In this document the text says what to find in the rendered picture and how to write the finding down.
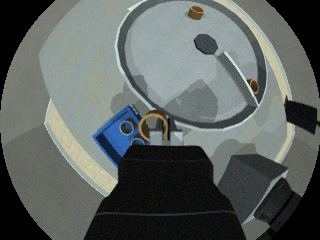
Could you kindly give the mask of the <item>blue crate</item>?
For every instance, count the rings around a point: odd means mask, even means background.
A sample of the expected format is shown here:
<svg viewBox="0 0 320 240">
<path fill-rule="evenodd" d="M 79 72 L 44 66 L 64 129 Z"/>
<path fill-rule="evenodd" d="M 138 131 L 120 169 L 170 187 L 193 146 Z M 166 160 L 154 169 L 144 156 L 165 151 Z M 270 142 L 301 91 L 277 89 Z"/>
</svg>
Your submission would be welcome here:
<svg viewBox="0 0 320 240">
<path fill-rule="evenodd" d="M 131 135 L 126 136 L 121 133 L 119 126 L 127 118 L 133 118 L 138 126 Z M 132 139 L 136 134 L 140 133 L 139 123 L 141 119 L 142 117 L 139 115 L 139 111 L 134 104 L 128 105 L 92 136 L 101 150 L 117 168 L 122 156 L 131 145 Z"/>
</svg>

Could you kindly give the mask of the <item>bronze bushing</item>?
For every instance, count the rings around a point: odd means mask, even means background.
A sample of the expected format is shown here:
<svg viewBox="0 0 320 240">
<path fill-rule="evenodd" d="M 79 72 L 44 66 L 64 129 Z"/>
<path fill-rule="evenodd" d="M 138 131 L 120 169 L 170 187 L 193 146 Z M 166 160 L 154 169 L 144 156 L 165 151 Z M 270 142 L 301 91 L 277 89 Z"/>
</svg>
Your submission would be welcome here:
<svg viewBox="0 0 320 240">
<path fill-rule="evenodd" d="M 255 79 L 248 79 L 247 82 L 248 82 L 253 94 L 256 94 L 259 89 L 257 81 Z"/>
<path fill-rule="evenodd" d="M 168 121 L 167 121 L 166 115 L 160 110 L 151 110 L 141 119 L 141 121 L 139 123 L 139 131 L 140 131 L 141 136 L 144 139 L 150 141 L 150 129 L 146 125 L 146 118 L 150 117 L 150 116 L 157 116 L 164 121 L 164 123 L 165 123 L 165 125 L 164 125 L 164 138 L 165 138 L 165 136 L 168 133 Z"/>
<path fill-rule="evenodd" d="M 201 17 L 203 16 L 203 14 L 204 14 L 203 8 L 196 6 L 196 5 L 192 5 L 190 7 L 188 16 L 193 20 L 200 20 Z"/>
</svg>

